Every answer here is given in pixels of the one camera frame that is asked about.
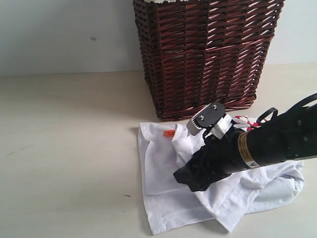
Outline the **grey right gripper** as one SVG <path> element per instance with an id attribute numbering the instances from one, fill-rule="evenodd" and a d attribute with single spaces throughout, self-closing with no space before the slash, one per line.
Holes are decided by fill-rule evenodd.
<path id="1" fill-rule="evenodd" d="M 203 133 L 204 146 L 173 176 L 192 192 L 206 191 L 212 183 L 244 170 L 238 149 L 238 137 L 244 131 L 231 128 L 221 139 Z"/>

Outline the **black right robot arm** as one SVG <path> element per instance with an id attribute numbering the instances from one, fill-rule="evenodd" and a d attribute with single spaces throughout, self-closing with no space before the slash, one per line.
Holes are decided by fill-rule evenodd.
<path id="1" fill-rule="evenodd" d="M 225 108 L 220 103 L 206 106 L 190 120 L 197 129 L 204 129 L 205 144 L 174 172 L 176 181 L 192 192 L 205 191 L 235 172 L 316 157 L 316 105 L 293 106 L 281 115 L 273 110 L 272 114 L 271 120 L 249 131 L 229 119 L 225 134 L 217 136 L 212 129 L 227 115 Z"/>

